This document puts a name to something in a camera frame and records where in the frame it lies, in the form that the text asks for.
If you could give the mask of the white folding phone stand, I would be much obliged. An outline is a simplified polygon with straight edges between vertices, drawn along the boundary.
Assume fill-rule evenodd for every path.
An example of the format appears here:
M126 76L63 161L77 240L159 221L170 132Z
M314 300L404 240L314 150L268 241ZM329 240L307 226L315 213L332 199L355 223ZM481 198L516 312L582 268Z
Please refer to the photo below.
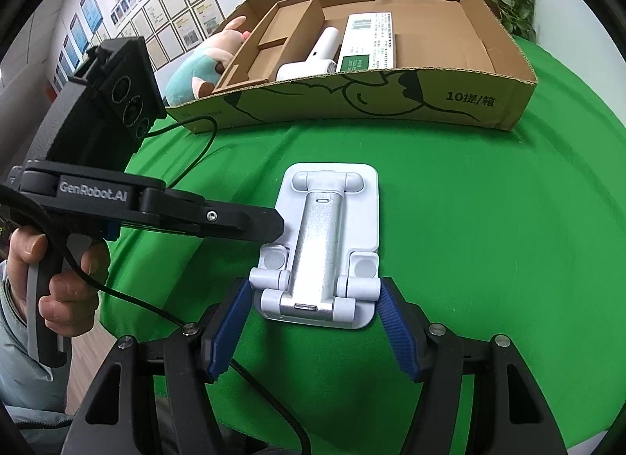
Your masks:
M258 313L297 325L366 327L381 295L376 169L300 162L286 170L275 208L282 235L261 247L248 275Z

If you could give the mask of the pink teal plush pig toy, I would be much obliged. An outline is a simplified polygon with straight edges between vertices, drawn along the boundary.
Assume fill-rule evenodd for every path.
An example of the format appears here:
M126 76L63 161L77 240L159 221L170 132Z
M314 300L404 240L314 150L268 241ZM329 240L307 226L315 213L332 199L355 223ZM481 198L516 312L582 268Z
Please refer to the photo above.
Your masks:
M224 29L198 45L179 65L164 90L164 103L179 106L206 98L216 89L223 73L250 32L241 31L246 16L229 21Z

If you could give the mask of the white handheld lint remover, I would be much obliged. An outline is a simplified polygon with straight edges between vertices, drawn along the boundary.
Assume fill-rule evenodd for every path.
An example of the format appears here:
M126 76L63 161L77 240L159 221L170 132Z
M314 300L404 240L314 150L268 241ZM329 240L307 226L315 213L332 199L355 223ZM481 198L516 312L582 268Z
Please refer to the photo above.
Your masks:
M276 81L290 81L333 74L336 71L334 58L340 44L341 37L338 29L332 26L325 28L307 59L301 62L283 64L278 69Z

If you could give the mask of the narrow brown cardboard tray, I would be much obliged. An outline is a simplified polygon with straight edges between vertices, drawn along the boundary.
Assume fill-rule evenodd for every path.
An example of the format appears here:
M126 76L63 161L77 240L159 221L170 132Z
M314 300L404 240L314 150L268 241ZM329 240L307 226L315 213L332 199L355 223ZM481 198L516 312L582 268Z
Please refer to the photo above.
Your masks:
M324 23L319 0L279 0L234 55L213 93L275 81L283 64L308 56Z

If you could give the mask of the white green printed carton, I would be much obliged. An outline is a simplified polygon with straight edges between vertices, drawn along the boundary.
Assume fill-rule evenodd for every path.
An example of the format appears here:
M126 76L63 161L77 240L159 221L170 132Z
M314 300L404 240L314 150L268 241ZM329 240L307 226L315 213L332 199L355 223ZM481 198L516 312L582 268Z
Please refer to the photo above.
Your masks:
M395 35L390 12L354 13L348 17L337 70L392 69L395 67Z

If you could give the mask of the green tablecloth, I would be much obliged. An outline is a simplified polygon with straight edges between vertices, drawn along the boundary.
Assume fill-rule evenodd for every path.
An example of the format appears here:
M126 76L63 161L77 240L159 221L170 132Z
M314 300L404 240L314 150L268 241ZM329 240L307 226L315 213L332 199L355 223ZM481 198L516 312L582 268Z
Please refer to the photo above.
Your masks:
M547 398L567 447L609 428L625 402L625 128L539 46L511 132L399 120L219 130L177 188L274 206L298 162L379 173L381 275L459 336L504 333ZM109 286L185 322L257 265L257 244L123 229ZM420 387L379 317L362 330L250 313L236 360L297 417L313 454L399 454Z

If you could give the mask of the light blue jacket sleeve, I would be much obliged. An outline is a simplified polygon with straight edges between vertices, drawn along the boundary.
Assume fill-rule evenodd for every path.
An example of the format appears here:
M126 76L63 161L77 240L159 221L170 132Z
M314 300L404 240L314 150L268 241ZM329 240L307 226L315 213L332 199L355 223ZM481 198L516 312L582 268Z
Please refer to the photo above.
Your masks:
M58 454L72 421L66 413L70 367L40 365L28 355L27 341L2 263L1 401L35 453Z

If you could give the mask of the large shallow cardboard box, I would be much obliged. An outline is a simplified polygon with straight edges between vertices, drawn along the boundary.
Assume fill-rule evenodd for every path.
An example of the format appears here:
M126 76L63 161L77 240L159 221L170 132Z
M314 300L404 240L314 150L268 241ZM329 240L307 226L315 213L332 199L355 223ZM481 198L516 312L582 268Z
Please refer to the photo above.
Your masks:
M535 72L484 0L248 0L247 32L208 96L169 113L205 130L317 118L508 131Z

